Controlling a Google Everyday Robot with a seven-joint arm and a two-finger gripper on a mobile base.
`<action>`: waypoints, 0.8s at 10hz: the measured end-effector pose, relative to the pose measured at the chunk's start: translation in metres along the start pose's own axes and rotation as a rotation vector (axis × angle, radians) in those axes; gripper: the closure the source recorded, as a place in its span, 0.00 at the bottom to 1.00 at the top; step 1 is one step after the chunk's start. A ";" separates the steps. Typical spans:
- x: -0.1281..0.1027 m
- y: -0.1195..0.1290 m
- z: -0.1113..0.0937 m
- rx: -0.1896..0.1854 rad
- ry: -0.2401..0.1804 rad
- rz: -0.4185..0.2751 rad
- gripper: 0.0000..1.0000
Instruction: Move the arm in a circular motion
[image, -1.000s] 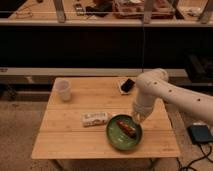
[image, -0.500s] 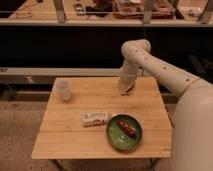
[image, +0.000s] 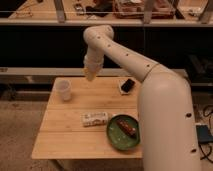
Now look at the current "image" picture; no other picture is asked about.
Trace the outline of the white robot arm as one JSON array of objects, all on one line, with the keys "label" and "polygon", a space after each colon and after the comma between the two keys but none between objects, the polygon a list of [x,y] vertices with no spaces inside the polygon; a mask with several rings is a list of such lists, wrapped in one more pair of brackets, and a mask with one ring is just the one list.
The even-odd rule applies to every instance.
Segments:
[{"label": "white robot arm", "polygon": [[83,33],[88,45],[84,72],[91,81],[105,57],[142,83],[138,94],[144,171],[201,171],[191,88],[164,65],[113,41],[109,25]]}]

